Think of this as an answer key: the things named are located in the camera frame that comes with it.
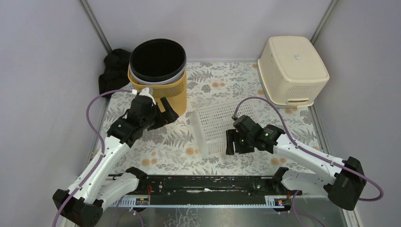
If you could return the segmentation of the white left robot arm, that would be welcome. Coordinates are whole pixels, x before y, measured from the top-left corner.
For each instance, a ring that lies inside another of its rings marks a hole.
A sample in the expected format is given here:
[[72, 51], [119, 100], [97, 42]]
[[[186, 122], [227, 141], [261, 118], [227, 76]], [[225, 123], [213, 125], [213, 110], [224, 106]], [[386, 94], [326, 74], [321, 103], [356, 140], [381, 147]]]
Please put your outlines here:
[[58, 209], [53, 220], [63, 216], [80, 227], [95, 226], [105, 209], [129, 192], [142, 194], [147, 187], [146, 174], [127, 169], [117, 180], [103, 187], [116, 162], [140, 139], [144, 131], [161, 128], [179, 117], [168, 100], [161, 98], [164, 112], [149, 95], [137, 95], [124, 115], [119, 117], [101, 139], [98, 152], [78, 179], [68, 189], [58, 189], [52, 199]]

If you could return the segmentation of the white mesh plastic basket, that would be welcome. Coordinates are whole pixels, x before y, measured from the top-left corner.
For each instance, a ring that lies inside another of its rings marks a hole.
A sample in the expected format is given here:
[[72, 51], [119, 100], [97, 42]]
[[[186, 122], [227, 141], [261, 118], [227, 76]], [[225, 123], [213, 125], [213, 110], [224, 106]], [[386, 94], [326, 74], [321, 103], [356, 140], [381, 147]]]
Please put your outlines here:
[[232, 116], [240, 99], [198, 107], [189, 117], [193, 147], [202, 158], [226, 153], [226, 131], [233, 129]]

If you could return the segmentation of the large cream plastic basket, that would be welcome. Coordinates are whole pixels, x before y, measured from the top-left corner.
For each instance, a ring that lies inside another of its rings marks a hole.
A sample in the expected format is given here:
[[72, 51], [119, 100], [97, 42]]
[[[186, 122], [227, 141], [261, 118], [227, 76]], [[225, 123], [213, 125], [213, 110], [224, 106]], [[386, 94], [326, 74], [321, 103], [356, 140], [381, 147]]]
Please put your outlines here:
[[277, 106], [312, 106], [330, 78], [318, 52], [303, 36], [270, 37], [257, 65], [264, 93]]

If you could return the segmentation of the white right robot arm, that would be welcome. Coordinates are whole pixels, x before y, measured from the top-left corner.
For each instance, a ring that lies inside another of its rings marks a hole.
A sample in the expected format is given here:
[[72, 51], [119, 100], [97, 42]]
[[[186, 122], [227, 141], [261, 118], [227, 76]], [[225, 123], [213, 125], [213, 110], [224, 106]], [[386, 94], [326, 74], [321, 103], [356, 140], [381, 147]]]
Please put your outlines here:
[[360, 161], [354, 157], [344, 160], [324, 154], [311, 147], [302, 151], [303, 143], [291, 141], [281, 128], [268, 124], [261, 127], [249, 116], [242, 115], [226, 131], [227, 155], [246, 154], [255, 150], [267, 151], [285, 157], [311, 170], [299, 173], [279, 169], [274, 174], [271, 188], [283, 195], [289, 191], [303, 191], [315, 195], [326, 195], [344, 210], [354, 210], [366, 185]]

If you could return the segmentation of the black bucket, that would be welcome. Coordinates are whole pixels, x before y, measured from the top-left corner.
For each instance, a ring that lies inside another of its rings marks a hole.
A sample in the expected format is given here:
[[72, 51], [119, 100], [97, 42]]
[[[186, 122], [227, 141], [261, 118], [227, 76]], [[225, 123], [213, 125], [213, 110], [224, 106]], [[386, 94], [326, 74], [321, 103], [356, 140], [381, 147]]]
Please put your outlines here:
[[131, 53], [129, 70], [145, 85], [164, 85], [178, 81], [185, 71], [185, 49], [177, 42], [158, 38], [138, 45]]

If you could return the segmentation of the yellow plastic waste bin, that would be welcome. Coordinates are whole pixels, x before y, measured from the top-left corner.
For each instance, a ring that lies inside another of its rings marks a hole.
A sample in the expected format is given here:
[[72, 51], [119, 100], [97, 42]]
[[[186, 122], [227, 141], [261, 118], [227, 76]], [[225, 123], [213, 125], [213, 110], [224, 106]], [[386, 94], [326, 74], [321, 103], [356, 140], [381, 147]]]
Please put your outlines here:
[[149, 87], [153, 90], [153, 98], [159, 106], [161, 112], [165, 111], [161, 103], [161, 98], [165, 97], [172, 109], [182, 116], [187, 109], [187, 69], [184, 67], [183, 75], [174, 83], [164, 85], [145, 85], [133, 77], [131, 69], [128, 69], [128, 79], [137, 91]]

